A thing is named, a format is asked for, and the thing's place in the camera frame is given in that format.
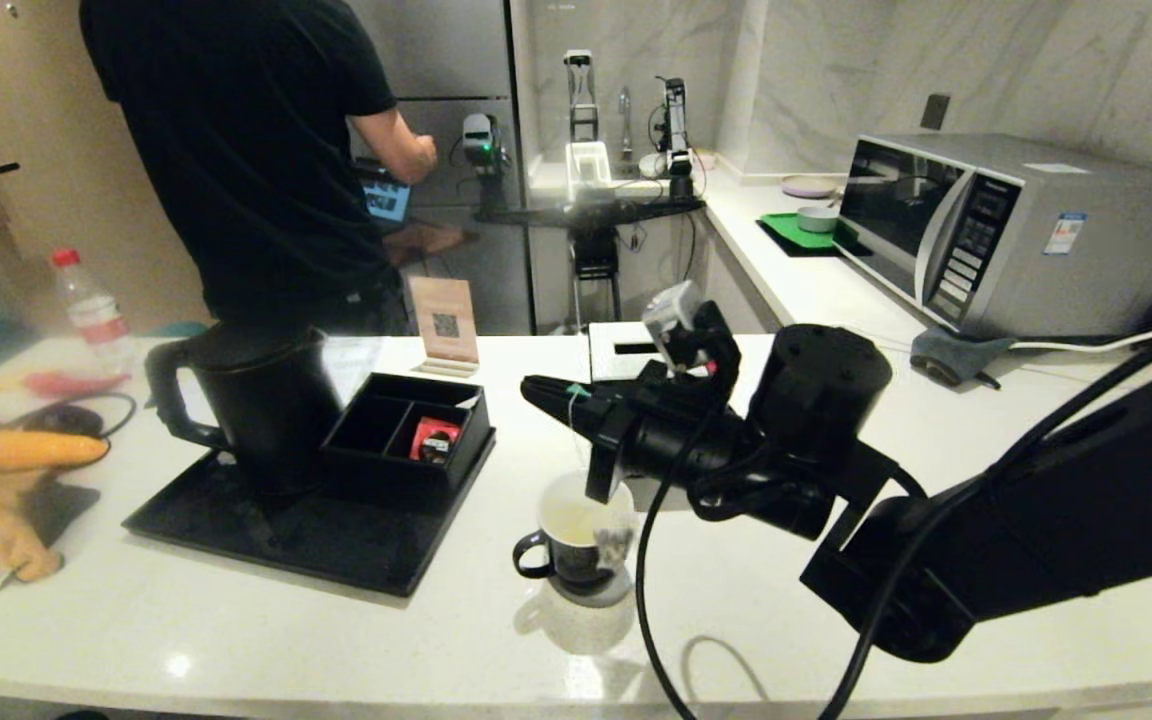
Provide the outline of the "black mug white inside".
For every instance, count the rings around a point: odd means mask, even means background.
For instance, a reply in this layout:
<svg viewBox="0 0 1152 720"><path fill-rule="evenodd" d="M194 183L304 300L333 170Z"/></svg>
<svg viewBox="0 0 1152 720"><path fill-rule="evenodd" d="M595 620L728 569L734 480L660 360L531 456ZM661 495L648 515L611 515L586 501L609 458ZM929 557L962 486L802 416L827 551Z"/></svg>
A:
<svg viewBox="0 0 1152 720"><path fill-rule="evenodd" d="M599 588L626 568L637 535L631 488L621 484L607 501L596 501L575 473L543 488L536 520L535 533L513 547L515 570L529 579L561 579L581 591Z"/></svg>

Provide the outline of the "brown wooden table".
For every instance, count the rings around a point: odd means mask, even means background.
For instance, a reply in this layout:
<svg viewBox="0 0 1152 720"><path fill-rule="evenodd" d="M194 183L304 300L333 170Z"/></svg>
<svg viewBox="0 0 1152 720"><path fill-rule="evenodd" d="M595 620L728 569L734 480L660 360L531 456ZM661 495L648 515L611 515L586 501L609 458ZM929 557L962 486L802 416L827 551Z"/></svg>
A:
<svg viewBox="0 0 1152 720"><path fill-rule="evenodd" d="M402 268L456 249L468 240L470 233L460 225L411 222L385 234L381 247L391 264Z"/></svg>

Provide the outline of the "black serving tray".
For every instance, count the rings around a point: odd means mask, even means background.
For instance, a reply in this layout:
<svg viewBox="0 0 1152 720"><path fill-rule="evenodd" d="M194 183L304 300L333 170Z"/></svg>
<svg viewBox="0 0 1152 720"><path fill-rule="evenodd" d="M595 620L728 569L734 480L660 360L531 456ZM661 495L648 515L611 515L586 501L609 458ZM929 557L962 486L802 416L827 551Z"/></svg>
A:
<svg viewBox="0 0 1152 720"><path fill-rule="evenodd" d="M329 497L262 497L212 450L132 511L132 536L301 577L410 597L442 546L494 446L490 429L467 479L442 506L401 509Z"/></svg>

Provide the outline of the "black tissue box white lid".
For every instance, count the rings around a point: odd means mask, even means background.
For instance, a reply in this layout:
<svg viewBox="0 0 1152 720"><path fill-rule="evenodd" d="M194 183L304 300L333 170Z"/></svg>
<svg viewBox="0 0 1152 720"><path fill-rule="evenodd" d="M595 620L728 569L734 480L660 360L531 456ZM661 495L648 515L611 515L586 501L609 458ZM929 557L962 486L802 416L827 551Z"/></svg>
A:
<svg viewBox="0 0 1152 720"><path fill-rule="evenodd" d="M590 377L593 382L634 381L649 364L668 361L657 338L643 323L591 323L588 328Z"/></svg>

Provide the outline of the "plastic bottle red cap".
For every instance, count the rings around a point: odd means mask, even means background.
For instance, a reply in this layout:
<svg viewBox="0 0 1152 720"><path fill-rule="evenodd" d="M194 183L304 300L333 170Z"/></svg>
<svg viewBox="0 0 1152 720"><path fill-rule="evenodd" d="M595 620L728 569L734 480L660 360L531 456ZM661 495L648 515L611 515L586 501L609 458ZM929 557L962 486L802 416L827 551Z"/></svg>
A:
<svg viewBox="0 0 1152 720"><path fill-rule="evenodd" d="M106 374L129 376L136 346L118 301L74 249L51 252L65 314Z"/></svg>

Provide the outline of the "black compartment organizer box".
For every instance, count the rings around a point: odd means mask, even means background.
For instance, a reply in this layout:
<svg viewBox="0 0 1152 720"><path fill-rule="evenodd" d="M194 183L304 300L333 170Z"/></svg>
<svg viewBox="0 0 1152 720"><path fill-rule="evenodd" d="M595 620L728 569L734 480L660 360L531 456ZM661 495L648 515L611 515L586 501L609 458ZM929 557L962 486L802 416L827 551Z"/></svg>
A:
<svg viewBox="0 0 1152 720"><path fill-rule="evenodd" d="M420 416L461 424L447 464L408 457ZM372 373L325 439L334 497L406 511L440 511L472 486L495 441L482 386Z"/></svg>

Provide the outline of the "black electric kettle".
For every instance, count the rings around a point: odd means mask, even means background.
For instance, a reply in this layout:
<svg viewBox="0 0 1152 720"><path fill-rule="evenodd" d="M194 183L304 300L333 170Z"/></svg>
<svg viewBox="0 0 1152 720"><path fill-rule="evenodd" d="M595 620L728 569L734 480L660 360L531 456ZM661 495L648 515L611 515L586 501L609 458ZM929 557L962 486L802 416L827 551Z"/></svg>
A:
<svg viewBox="0 0 1152 720"><path fill-rule="evenodd" d="M228 452L253 491L314 488L320 448L342 414L314 325L218 323L151 348L157 416L185 442Z"/></svg>

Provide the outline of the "white dish rack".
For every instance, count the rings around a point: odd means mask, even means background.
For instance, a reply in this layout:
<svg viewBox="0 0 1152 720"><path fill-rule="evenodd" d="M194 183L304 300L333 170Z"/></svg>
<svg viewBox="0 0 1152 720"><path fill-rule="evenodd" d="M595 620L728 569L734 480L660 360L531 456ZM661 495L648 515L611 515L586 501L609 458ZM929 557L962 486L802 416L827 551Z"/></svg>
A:
<svg viewBox="0 0 1152 720"><path fill-rule="evenodd" d="M602 141L568 142L564 146L566 199L579 200L586 191L609 190L611 161Z"/></svg>

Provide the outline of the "grey steel refrigerator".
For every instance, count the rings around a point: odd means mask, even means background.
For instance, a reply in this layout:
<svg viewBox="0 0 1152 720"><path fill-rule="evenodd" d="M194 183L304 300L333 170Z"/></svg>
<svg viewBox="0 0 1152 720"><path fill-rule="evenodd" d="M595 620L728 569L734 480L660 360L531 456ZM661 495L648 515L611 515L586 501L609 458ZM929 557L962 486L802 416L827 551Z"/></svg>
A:
<svg viewBox="0 0 1152 720"><path fill-rule="evenodd" d="M346 0L376 47L399 113L417 135L435 141L438 161L412 187L407 222L460 225L461 247L406 266L406 273L442 275L470 283L482 334L531 334L531 253L520 223L482 223L477 187L461 150L468 114L492 114L511 160L508 210L524 206L515 71L507 0Z"/></svg>

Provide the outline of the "grey device with green light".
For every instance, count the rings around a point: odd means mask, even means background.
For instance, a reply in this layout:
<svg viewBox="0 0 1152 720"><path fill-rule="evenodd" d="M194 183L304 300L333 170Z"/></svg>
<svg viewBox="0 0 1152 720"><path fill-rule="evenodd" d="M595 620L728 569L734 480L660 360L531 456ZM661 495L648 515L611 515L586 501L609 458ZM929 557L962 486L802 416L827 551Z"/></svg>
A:
<svg viewBox="0 0 1152 720"><path fill-rule="evenodd" d="M492 218L505 213L509 209L506 179L511 160L498 119L486 113L468 114L463 119L460 146L472 176L458 179L458 199L465 200L463 187L473 182L477 187L476 215Z"/></svg>

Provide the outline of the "silver microwave oven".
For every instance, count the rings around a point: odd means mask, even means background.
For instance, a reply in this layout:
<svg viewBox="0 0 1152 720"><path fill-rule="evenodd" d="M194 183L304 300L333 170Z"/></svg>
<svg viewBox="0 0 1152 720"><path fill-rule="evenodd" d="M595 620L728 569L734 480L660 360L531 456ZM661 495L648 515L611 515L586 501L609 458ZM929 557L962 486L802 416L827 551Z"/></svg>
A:
<svg viewBox="0 0 1152 720"><path fill-rule="evenodd" d="M835 245L960 336L1121 336L1152 306L1152 169L996 132L861 135Z"/></svg>

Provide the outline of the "person in black shirt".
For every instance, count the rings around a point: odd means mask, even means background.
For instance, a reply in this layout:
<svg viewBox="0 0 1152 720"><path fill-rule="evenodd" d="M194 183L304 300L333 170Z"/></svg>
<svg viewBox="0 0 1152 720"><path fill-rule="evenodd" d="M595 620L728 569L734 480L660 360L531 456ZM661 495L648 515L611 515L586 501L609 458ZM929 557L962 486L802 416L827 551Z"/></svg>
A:
<svg viewBox="0 0 1152 720"><path fill-rule="evenodd" d="M79 0L106 99L219 323L406 336L404 282L353 167L438 164L344 0Z"/></svg>

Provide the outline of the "chrome metal stand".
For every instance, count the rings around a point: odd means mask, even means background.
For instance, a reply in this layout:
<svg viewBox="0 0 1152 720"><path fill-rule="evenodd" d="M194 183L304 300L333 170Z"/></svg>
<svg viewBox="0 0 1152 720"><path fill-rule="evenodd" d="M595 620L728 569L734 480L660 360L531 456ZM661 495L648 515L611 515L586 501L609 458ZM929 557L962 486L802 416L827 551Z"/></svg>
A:
<svg viewBox="0 0 1152 720"><path fill-rule="evenodd" d="M563 55L570 100L570 142L599 141L599 108L596 104L593 54L589 50L567 50Z"/></svg>

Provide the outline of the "green tray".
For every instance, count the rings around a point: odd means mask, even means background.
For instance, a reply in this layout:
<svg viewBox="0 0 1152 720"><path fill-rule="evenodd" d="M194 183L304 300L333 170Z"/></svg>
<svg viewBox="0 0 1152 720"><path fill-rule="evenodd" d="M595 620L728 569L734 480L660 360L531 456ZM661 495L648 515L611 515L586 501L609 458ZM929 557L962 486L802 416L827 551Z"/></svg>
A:
<svg viewBox="0 0 1152 720"><path fill-rule="evenodd" d="M854 233L842 227L841 220L838 220L835 232L814 234L801 232L796 215L797 211L764 214L756 219L756 225L791 258L838 258L844 250L851 253L867 252L856 241Z"/></svg>

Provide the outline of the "pink flat item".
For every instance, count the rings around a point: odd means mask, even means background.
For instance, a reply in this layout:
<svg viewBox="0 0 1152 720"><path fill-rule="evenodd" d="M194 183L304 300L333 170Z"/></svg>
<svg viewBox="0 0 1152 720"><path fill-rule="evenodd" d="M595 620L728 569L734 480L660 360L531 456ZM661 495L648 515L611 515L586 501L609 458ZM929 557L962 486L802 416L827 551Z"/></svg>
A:
<svg viewBox="0 0 1152 720"><path fill-rule="evenodd" d="M128 381L129 378L131 376L127 373L79 377L68 376L63 372L35 372L26 374L22 379L22 384L37 397L61 400L61 397L78 397L108 392L119 387L120 384Z"/></svg>

